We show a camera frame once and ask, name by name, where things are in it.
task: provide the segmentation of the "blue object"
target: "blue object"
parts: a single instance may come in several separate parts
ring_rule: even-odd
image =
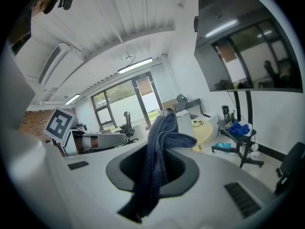
[[[248,125],[240,125],[238,122],[234,122],[232,127],[228,129],[228,132],[234,135],[246,135],[249,131]]]
[[[230,143],[217,143],[216,145],[214,145],[215,147],[222,147],[222,148],[227,148],[230,149],[231,148],[231,144]]]
[[[159,201],[160,187],[168,183],[163,150],[173,147],[193,147],[197,139],[178,133],[175,113],[158,116],[149,134],[142,175],[136,185],[134,199],[138,215],[149,215]]]

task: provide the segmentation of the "yellow round table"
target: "yellow round table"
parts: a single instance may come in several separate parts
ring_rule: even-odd
[[[191,149],[193,151],[202,153],[202,148],[201,144],[206,142],[212,135],[213,132],[213,126],[210,122],[208,121],[203,121],[203,124],[200,125],[200,122],[193,123],[193,130],[195,133],[195,138],[197,139],[197,146],[192,147]]]

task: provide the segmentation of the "brick wall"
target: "brick wall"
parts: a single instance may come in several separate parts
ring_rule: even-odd
[[[65,109],[66,111],[76,115],[75,109]],[[38,137],[41,141],[51,140],[43,130],[53,110],[39,110],[39,111],[27,111],[19,130],[27,133],[31,133]]]

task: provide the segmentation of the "air conditioner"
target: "air conditioner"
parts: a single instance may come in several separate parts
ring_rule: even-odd
[[[45,89],[58,88],[84,62],[84,55],[65,43],[59,44],[45,63],[39,84]]]

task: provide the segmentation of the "green grass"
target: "green grass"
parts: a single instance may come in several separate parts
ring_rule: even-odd
[[[157,116],[160,115],[158,110],[150,112],[150,113],[147,113],[147,114],[148,114],[148,117],[149,117],[150,121],[155,120],[157,118]]]

